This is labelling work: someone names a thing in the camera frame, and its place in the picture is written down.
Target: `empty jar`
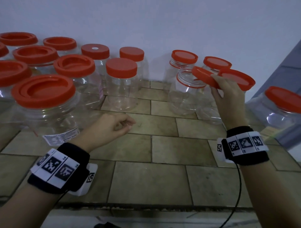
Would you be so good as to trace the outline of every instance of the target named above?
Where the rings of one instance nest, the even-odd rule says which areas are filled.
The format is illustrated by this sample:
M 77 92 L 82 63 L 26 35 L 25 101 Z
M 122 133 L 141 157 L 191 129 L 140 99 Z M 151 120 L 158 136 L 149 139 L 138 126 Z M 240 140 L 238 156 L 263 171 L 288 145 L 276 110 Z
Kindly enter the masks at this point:
M 217 74 L 222 68 L 231 68 L 232 63 L 227 60 L 214 57 L 214 56 L 206 56 L 203 60 L 203 68 L 211 71 L 214 74 Z
M 16 83 L 31 77 L 31 74 L 31 70 L 23 62 L 0 61 L 0 98 L 12 100 L 12 87 Z
M 0 42 L 0 60 L 8 60 L 9 59 L 9 50 L 8 48 Z
M 75 39 L 63 36 L 49 37 L 43 40 L 43 44 L 48 47 L 53 47 L 57 50 L 58 55 L 80 54 Z
M 100 76 L 95 71 L 93 59 L 84 55 L 65 55 L 54 62 L 60 75 L 72 78 L 81 93 L 81 102 L 88 109 L 97 108 L 104 100 Z
M 13 50 L 28 46 L 38 44 L 38 38 L 28 32 L 6 32 L 0 34 L 0 42 L 5 44 L 9 50 L 9 59 L 13 59 Z
M 79 102 L 73 81 L 61 75 L 40 75 L 16 84 L 12 96 L 15 120 L 41 135 L 50 146 L 74 138 L 78 127 L 72 111 Z
M 33 45 L 25 46 L 13 51 L 16 60 L 26 63 L 33 76 L 55 74 L 53 62 L 59 57 L 52 47 Z
M 177 115 L 188 115 L 195 112 L 202 96 L 201 88 L 206 84 L 200 80 L 194 80 L 191 67 L 183 67 L 174 79 L 168 93 L 168 105 L 170 110 Z
M 139 78 L 137 63 L 130 59 L 113 58 L 106 63 L 108 102 L 111 109 L 125 111 L 137 105 Z
M 287 89 L 271 86 L 246 106 L 265 125 L 260 132 L 264 140 L 301 123 L 301 96 Z
M 220 90 L 219 85 L 214 80 L 214 78 L 211 77 L 211 71 L 195 66 L 192 69 L 192 73 L 197 78 L 194 80 L 201 80 L 205 83 L 205 85 L 217 88 L 221 96 L 223 96 L 223 92 L 222 90 Z M 237 70 L 223 68 L 220 69 L 218 75 L 237 82 L 240 89 L 244 92 L 250 90 L 255 85 L 253 78 Z M 196 113 L 199 119 L 209 120 L 212 124 L 222 124 L 222 120 L 219 116 L 219 112 L 217 110 L 217 106 L 215 104 L 209 86 L 206 86 L 203 89 L 203 94 L 200 98 L 200 103 L 196 110 Z
M 81 47 L 81 50 L 83 55 L 94 60 L 96 71 L 101 77 L 102 87 L 105 88 L 106 62 L 110 58 L 109 48 L 102 44 L 85 44 Z
M 192 68 L 197 62 L 198 56 L 192 52 L 184 50 L 173 50 L 171 59 L 167 64 L 163 78 L 163 90 L 168 93 L 170 85 L 174 81 L 179 69 L 182 67 Z
M 137 63 L 137 77 L 139 79 L 138 89 L 143 86 L 144 51 L 135 47 L 123 47 L 119 50 L 120 58 L 133 60 Z

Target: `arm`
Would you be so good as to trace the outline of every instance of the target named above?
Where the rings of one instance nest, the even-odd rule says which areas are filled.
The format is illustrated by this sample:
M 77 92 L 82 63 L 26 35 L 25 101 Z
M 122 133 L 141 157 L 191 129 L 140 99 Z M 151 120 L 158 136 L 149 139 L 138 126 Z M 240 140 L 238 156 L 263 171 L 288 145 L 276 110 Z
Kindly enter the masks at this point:
M 119 123 L 123 128 L 115 131 L 114 128 Z M 90 153 L 125 135 L 135 123 L 127 114 L 104 114 L 69 142 Z M 60 196 L 43 192 L 27 183 L 0 208 L 1 228 L 40 227 Z
M 226 129 L 248 126 L 245 118 L 244 93 L 230 80 L 212 75 L 224 92 L 221 97 L 217 89 L 211 88 L 212 95 Z M 257 165 L 240 165 L 244 181 L 263 228 L 301 227 L 301 211 L 288 189 L 270 162 Z

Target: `clear plastic jar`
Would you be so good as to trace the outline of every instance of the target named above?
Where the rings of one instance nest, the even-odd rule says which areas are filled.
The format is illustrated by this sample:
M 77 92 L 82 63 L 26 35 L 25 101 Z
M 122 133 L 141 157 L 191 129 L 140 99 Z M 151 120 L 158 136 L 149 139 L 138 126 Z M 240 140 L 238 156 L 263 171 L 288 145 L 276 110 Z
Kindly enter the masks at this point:
M 182 67 L 192 68 L 197 62 L 198 56 L 189 51 L 173 50 L 171 59 L 167 64 L 163 78 L 163 90 L 168 93 L 171 84 Z
M 16 83 L 31 77 L 31 75 L 31 70 L 23 62 L 11 60 L 0 61 L 0 99 L 12 100 L 12 87 Z
M 301 96 L 280 87 L 269 87 L 246 106 L 265 125 L 260 132 L 264 140 L 301 123 Z
M 28 45 L 37 45 L 38 38 L 28 32 L 6 32 L 0 34 L 0 42 L 5 44 L 9 50 L 7 60 L 12 60 L 14 59 L 12 53 L 15 49 Z
M 232 66 L 232 63 L 228 62 L 227 60 L 214 56 L 206 56 L 203 60 L 203 63 L 204 65 L 202 67 L 214 74 L 218 74 L 219 70 L 222 68 L 231 68 Z
M 138 90 L 143 86 L 144 51 L 135 47 L 122 47 L 119 49 L 120 58 L 133 60 L 137 63 Z
M 82 54 L 94 60 L 96 72 L 100 75 L 101 86 L 106 88 L 106 62 L 110 58 L 110 50 L 102 44 L 85 44 L 81 47 Z
M 93 59 L 84 55 L 65 55 L 54 62 L 54 68 L 58 74 L 72 78 L 86 108 L 95 109 L 102 103 L 101 79 Z
M 211 74 L 212 74 L 211 71 L 208 71 L 204 68 L 195 66 L 192 69 L 192 73 L 196 77 L 196 79 L 194 79 L 194 80 L 201 80 L 206 85 L 217 88 L 220 95 L 223 96 L 223 92 L 222 92 L 222 90 L 220 90 L 219 85 L 211 77 Z M 240 71 L 237 71 L 237 70 L 223 68 L 223 69 L 220 69 L 218 75 L 237 82 L 238 86 L 244 92 L 250 90 L 255 85 L 255 81 L 253 78 L 251 78 L 250 76 L 248 76 Z M 204 89 L 202 91 L 203 94 L 200 98 L 200 103 L 196 110 L 196 113 L 197 113 L 199 119 L 208 120 L 212 124 L 222 124 L 222 120 L 219 116 L 219 112 L 217 110 L 217 107 L 216 107 L 215 101 L 213 99 L 213 96 L 211 94 L 211 90 L 210 90 L 209 86 L 204 87 Z
M 106 69 L 110 107 L 116 111 L 133 109 L 138 102 L 137 63 L 130 59 L 113 58 L 107 61 Z
M 16 60 L 26 63 L 33 76 L 55 74 L 54 61 L 59 57 L 52 47 L 41 45 L 25 46 L 13 51 Z
M 201 89 L 206 86 L 204 82 L 194 80 L 191 70 L 191 67 L 181 68 L 168 93 L 169 108 L 177 115 L 194 113 L 200 103 Z
M 16 84 L 12 95 L 15 121 L 22 122 L 51 146 L 59 146 L 78 133 L 72 116 L 79 102 L 73 81 L 61 75 L 40 75 Z
M 43 44 L 53 47 L 57 50 L 57 54 L 61 57 L 70 54 L 80 54 L 75 39 L 63 36 L 49 37 L 43 40 Z
M 8 60 L 9 59 L 9 50 L 8 48 L 0 42 L 0 60 Z

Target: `red lid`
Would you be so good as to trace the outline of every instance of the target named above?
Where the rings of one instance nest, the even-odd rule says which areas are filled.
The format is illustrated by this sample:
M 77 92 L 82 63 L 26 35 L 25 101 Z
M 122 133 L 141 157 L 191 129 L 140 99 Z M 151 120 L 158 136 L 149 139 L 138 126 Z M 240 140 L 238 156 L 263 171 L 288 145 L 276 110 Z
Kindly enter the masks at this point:
M 43 40 L 45 46 L 53 47 L 57 51 L 72 50 L 77 47 L 75 39 L 63 36 L 49 37 Z
M 183 50 L 173 50 L 171 57 L 177 62 L 186 64 L 195 64 L 199 58 L 196 54 Z
M 82 54 L 95 60 L 107 59 L 110 57 L 110 50 L 102 44 L 85 44 L 81 47 Z
M 220 70 L 222 68 L 231 68 L 232 63 L 228 62 L 227 60 L 218 58 L 218 57 L 213 57 L 213 56 L 206 56 L 204 58 L 203 63 L 207 66 L 210 67 L 211 69 L 216 69 Z
M 0 87 L 11 86 L 31 76 L 29 67 L 18 61 L 0 61 Z
M 285 111 L 301 113 L 301 96 L 287 89 L 270 86 L 265 95 L 275 105 Z
M 51 108 L 69 100 L 75 94 L 75 86 L 70 78 L 47 74 L 19 82 L 11 94 L 22 107 Z
M 214 88 L 220 89 L 218 83 L 214 80 L 213 77 L 211 77 L 212 72 L 198 66 L 193 67 L 191 72 L 199 80 L 205 82 L 206 84 Z M 219 71 L 218 75 L 237 82 L 238 86 L 241 88 L 242 91 L 247 91 L 255 85 L 255 81 L 253 78 L 237 70 L 223 68 Z
M 43 64 L 56 60 L 59 56 L 52 47 L 41 45 L 24 46 L 13 51 L 16 60 L 26 64 Z
M 119 49 L 120 58 L 126 58 L 135 62 L 140 62 L 144 59 L 144 51 L 135 47 L 123 47 Z
M 58 74 L 70 77 L 81 78 L 92 74 L 95 71 L 93 59 L 84 55 L 65 55 L 58 58 L 53 66 Z
M 25 46 L 36 44 L 38 38 L 28 32 L 6 32 L 0 34 L 0 42 L 7 46 Z
M 0 42 L 0 58 L 6 56 L 8 53 L 9 53 L 8 48 L 5 46 L 5 44 Z
M 113 58 L 106 62 L 108 75 L 118 79 L 129 79 L 137 74 L 137 63 L 130 59 Z

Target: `hand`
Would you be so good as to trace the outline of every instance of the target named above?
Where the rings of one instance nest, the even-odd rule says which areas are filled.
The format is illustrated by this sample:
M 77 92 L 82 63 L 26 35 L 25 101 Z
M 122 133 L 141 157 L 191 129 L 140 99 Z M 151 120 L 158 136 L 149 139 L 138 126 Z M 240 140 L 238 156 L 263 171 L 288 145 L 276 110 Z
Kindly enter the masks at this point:
M 221 97 L 216 88 L 211 88 L 212 96 L 214 97 L 219 115 L 226 126 L 230 130 L 239 126 L 248 126 L 245 117 L 245 94 L 237 85 L 236 82 L 215 74 L 211 75 L 218 83 L 221 90 L 224 92 L 224 97 Z
M 122 128 L 115 130 L 119 123 Z M 84 129 L 69 143 L 90 153 L 92 150 L 127 134 L 135 123 L 136 121 L 127 114 L 103 114 L 95 123 Z

